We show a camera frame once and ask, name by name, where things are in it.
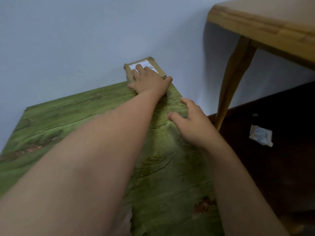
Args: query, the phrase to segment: person's left hand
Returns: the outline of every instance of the person's left hand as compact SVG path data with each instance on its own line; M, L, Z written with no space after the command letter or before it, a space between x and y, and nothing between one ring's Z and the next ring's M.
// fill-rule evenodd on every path
M136 69L132 70L135 82L128 84L128 88L134 89L138 94L142 92L151 91L161 98L166 92L172 82L172 77L168 76L162 79L160 75L149 67L142 67L141 64L136 65Z

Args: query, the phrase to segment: brown baseboard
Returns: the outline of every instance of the brown baseboard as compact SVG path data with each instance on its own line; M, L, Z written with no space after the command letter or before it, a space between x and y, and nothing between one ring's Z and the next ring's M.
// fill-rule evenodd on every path
M276 101L278 99L281 99L282 96L285 96L287 94L297 94L298 92L313 91L314 89L315 89L315 81L309 82L309 83L297 86L297 87L289 89L289 90L285 90L285 91L282 91L282 92L279 92L279 93L275 93L275 94L272 94L272 95L269 95L269 96L266 96L266 97L263 97L263 98L251 101L249 103L244 103L242 105L239 105L239 106L236 106L236 107L233 107L233 108L229 108L227 113L226 113L226 117L237 115L237 114L240 114L240 113L244 113L244 112L247 112L247 111L250 111L250 110L255 110L255 108L258 105L273 103L274 101ZM211 115L208 116L208 118L210 119L210 121L212 123L215 122L215 116L216 116L216 113L211 114Z

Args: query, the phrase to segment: green wooden surface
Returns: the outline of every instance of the green wooden surface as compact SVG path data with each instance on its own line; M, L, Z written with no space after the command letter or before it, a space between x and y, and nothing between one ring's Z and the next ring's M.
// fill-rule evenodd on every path
M133 207L133 234L223 235L215 204L193 216L203 197L214 199L213 186L201 153L166 118L171 111L187 116L181 95L172 84L167 95L156 106L123 202ZM26 108L0 155L0 197L71 131L132 97L123 82Z

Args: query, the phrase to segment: hand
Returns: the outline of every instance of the hand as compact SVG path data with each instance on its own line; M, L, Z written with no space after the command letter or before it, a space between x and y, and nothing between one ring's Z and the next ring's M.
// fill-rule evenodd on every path
M172 82L172 77L168 76L162 79L160 75L149 67L142 67L141 64L136 65L136 69L132 70L135 82L128 84L128 88L134 89L138 94L146 91L152 91L160 99L166 92Z
M210 145L223 140L222 136L198 105L187 98L181 98L180 101L188 108L188 118L184 119L175 112L169 113L167 118L175 123L177 129L187 142L206 149Z

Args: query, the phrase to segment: small brown box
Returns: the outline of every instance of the small brown box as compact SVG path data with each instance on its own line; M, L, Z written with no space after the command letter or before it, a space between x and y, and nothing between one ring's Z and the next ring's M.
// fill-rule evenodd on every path
M126 77L129 83L136 81L134 76L132 75L131 68L129 67L129 65L144 62L145 60L147 60L152 65L152 67L156 69L157 73L161 76L161 78L163 79L166 78L166 73L159 67L159 65L155 62L155 60L152 57L147 57L147 58L144 58L144 59L141 59L141 60L129 63L129 64L124 64Z

